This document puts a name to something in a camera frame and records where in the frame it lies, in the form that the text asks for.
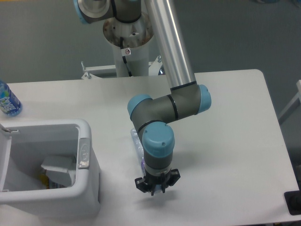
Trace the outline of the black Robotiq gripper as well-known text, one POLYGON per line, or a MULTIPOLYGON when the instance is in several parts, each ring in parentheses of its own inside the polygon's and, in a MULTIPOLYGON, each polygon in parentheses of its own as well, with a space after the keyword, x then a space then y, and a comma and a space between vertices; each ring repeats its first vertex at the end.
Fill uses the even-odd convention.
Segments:
POLYGON ((153 196, 156 185, 161 185, 162 193, 165 193, 166 189, 169 186, 173 186, 180 177, 178 169, 171 169, 167 173, 161 173, 159 176, 154 176, 146 171, 144 177, 135 179, 135 186, 143 193, 151 193, 151 196, 153 196))

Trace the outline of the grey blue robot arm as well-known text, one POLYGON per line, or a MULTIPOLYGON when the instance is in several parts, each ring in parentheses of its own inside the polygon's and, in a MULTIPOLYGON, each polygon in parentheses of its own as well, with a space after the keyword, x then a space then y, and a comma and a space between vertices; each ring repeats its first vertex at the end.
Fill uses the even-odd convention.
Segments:
POLYGON ((171 168, 175 145, 169 123, 199 114, 211 106, 206 86, 196 82, 182 39, 174 2, 147 0, 76 0, 75 10, 86 24, 104 21, 103 33, 113 48, 119 77, 146 76, 148 55, 144 52, 156 38, 170 94, 156 99, 140 94, 127 105, 130 120, 143 146, 144 176, 135 180, 144 193, 164 192, 180 178, 171 168))

